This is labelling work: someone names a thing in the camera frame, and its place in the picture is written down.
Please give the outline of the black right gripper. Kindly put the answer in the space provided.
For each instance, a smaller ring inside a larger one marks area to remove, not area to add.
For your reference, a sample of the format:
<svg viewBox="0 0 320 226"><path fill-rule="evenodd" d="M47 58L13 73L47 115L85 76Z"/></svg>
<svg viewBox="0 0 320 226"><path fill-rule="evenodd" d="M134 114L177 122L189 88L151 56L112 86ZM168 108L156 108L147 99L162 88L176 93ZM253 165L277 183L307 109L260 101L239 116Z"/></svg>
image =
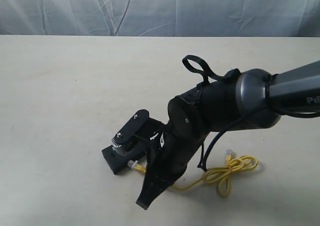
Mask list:
<svg viewBox="0 0 320 226"><path fill-rule="evenodd" d="M187 165L208 133L179 135L172 129L163 130L147 153L146 173L136 204L148 209L151 203L186 171Z"/></svg>

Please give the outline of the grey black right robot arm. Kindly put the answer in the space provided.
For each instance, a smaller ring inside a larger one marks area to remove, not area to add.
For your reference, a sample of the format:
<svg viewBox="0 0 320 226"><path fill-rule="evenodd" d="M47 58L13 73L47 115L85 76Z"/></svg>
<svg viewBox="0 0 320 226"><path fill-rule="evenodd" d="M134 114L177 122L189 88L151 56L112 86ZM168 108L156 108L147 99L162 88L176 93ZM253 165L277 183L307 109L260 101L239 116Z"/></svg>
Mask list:
<svg viewBox="0 0 320 226"><path fill-rule="evenodd" d="M169 101L169 120L147 152L136 200L143 209L184 174L209 133L219 139L228 131L271 128L283 115L320 115L319 62L274 75L262 69L234 69L223 77L214 76L202 63L198 73L201 83Z"/></svg>

